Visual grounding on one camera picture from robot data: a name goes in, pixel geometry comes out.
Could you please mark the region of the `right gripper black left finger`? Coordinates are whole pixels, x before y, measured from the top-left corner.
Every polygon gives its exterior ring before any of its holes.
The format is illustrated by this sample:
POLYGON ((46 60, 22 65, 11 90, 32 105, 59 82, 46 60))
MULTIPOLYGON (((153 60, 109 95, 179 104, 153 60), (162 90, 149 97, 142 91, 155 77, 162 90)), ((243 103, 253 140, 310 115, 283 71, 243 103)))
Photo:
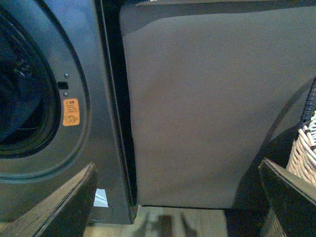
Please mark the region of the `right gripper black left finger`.
POLYGON ((82 237, 93 208, 98 172, 90 163, 23 216, 2 237, 82 237))

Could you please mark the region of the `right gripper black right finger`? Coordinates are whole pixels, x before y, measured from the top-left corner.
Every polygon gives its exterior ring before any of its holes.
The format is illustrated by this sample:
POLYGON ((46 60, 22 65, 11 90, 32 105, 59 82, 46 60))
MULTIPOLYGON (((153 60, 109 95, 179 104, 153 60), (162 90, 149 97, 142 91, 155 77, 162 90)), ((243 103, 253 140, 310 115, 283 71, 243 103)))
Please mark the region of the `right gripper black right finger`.
POLYGON ((260 236, 314 237, 316 187, 269 159, 259 172, 270 205, 260 236))

